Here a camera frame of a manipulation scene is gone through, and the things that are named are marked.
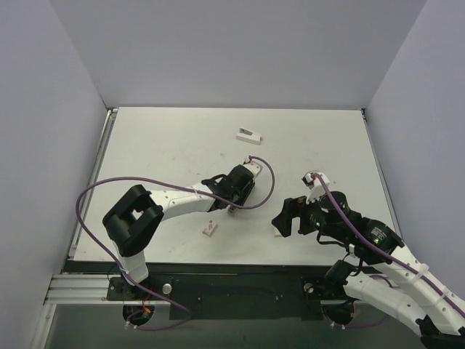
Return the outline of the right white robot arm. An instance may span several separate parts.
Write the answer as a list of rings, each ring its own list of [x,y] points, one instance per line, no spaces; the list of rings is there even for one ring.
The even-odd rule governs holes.
[[[329,295],[345,294],[396,318],[425,348],[464,347],[464,300],[434,277],[389,226],[352,210],[342,192],[323,189],[285,199],[272,225],[288,237],[295,218],[300,234],[316,233],[319,243],[340,246],[380,273],[371,278],[359,266],[337,260],[323,277]]]

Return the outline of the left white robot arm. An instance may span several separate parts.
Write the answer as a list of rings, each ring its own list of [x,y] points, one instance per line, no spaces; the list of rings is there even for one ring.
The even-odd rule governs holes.
[[[147,295],[150,282],[144,250],[164,220],[226,209],[231,203],[243,206],[261,171],[261,165],[250,161],[235,166],[229,174],[202,180],[188,191],[150,191],[143,185],[128,189],[102,219],[122,271],[129,275],[125,293],[136,300]]]

